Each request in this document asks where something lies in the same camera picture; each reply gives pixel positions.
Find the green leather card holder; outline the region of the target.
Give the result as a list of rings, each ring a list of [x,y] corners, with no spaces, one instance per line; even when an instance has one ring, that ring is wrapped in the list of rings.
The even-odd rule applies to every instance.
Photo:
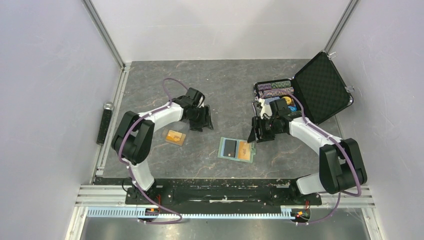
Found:
[[[237,141],[237,148],[236,148],[235,158],[223,156],[223,145],[224,145],[224,140],[225,139],[230,139],[230,140],[236,140]],[[255,143],[254,142],[250,143],[251,144],[251,147],[252,147],[250,161],[242,161],[242,160],[239,160],[238,159],[238,147],[239,147],[239,142],[240,141],[246,141],[246,140],[234,139],[234,138],[229,138],[229,137],[221,137],[220,138],[220,143],[219,143],[217,157],[220,158],[220,159],[227,159],[227,160],[238,161],[238,162],[252,163],[254,161],[254,156],[256,155]]]

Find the clear plastic card box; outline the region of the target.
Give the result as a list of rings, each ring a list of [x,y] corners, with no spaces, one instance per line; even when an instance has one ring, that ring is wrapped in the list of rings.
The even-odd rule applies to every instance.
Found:
[[[187,135],[179,131],[164,129],[161,133],[161,137],[167,143],[177,146],[183,146]]]

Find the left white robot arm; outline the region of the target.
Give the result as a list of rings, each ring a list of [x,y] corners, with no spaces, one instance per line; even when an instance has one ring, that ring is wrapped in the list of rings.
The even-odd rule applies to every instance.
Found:
[[[126,165],[134,186],[139,189],[137,196],[145,204],[157,198],[157,190],[152,187],[155,179],[147,161],[154,133],[180,121],[188,122],[191,131],[213,130],[210,106],[204,104],[205,99],[202,92],[190,87],[185,95],[172,98],[158,108],[141,113],[128,111],[123,115],[111,147]]]

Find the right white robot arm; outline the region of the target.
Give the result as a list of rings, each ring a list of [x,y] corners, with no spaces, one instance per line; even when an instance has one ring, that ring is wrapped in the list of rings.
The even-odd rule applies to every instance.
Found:
[[[344,193],[358,197],[368,180],[359,144],[342,139],[312,123],[303,110],[291,111],[285,99],[270,102],[271,114],[255,115],[248,143],[273,141],[288,134],[302,141],[318,155],[318,172],[297,178],[290,184],[289,199],[302,204],[310,194]]]

